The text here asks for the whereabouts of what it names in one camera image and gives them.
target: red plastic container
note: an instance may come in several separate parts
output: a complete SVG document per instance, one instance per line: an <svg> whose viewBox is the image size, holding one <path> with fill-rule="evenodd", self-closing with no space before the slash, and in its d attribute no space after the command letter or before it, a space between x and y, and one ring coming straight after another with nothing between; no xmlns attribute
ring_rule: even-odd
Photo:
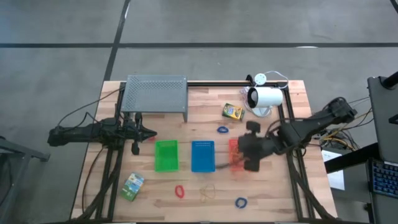
<svg viewBox="0 0 398 224"><path fill-rule="evenodd" d="M244 171L244 161L240 161L237 164L235 162L240 158L238 149L238 140L230 139L228 141L229 146L229 163L233 164L229 167L231 171Z"/></svg>

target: green plastic container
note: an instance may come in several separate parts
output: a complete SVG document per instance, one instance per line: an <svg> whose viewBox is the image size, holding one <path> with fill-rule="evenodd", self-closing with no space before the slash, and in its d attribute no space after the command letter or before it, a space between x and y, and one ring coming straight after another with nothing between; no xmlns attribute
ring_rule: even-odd
<svg viewBox="0 0 398 224"><path fill-rule="evenodd" d="M179 169L177 140L155 142L155 171L174 172Z"/></svg>

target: blue plastic container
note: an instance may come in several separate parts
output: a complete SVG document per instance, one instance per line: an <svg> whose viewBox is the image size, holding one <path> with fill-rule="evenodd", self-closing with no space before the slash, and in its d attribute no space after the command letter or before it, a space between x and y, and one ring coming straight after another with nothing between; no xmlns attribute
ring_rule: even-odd
<svg viewBox="0 0 398 224"><path fill-rule="evenodd" d="M214 141L192 141L192 172L216 171Z"/></svg>

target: keyboard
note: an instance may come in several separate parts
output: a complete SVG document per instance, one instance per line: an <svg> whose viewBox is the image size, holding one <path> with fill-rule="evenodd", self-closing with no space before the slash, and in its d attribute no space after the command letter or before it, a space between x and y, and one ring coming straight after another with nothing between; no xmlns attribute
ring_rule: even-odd
<svg viewBox="0 0 398 224"><path fill-rule="evenodd" d="M371 191L398 198L398 166L380 161L369 161Z"/></svg>

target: black robotic arm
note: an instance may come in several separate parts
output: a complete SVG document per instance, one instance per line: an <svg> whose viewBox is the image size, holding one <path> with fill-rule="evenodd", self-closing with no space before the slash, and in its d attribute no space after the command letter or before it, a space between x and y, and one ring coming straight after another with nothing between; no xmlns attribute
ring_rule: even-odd
<svg viewBox="0 0 398 224"><path fill-rule="evenodd" d="M251 132L238 138L239 151L242 152L245 160L244 168L258 171L262 158L273 153L281 155L298 147L305 147L314 134L331 124L352 122L356 113L356 110L352 109L344 98L339 97L309 118L287 118L290 122L281 123L275 129L271 127L276 122L272 123L264 137L256 135L260 133L260 124L248 121L246 129Z"/></svg>
<svg viewBox="0 0 398 224"><path fill-rule="evenodd" d="M85 127L57 126L50 130L47 142L50 146L63 146L70 142L99 142L108 149L118 149L116 139L133 139L131 151L139 154L138 142L156 136L156 132L142 125L141 113L136 113L135 121L131 118L124 120L126 124L121 126L116 118L105 118L97 123Z"/></svg>

